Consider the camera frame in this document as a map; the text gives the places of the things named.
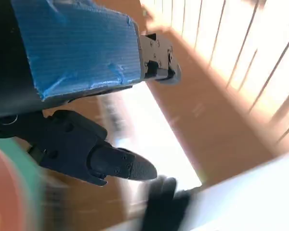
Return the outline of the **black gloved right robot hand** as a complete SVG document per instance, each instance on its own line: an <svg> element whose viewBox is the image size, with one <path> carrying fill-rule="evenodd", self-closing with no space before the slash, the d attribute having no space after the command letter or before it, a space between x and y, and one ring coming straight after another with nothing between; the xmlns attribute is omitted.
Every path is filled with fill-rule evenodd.
<svg viewBox="0 0 289 231"><path fill-rule="evenodd" d="M141 231L177 231L192 199L190 190L176 192L175 178L158 177L152 181Z"/></svg>

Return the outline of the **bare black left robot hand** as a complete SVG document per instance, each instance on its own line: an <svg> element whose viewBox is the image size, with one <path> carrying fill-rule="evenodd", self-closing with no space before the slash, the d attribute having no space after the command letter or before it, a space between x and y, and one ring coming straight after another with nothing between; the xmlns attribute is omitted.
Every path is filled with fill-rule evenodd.
<svg viewBox="0 0 289 231"><path fill-rule="evenodd" d="M44 168L93 183L157 177L147 159L106 141L79 113L43 110L113 93L143 81L176 84L172 45L141 35L128 15L89 0L0 0L0 138L33 147Z"/></svg>

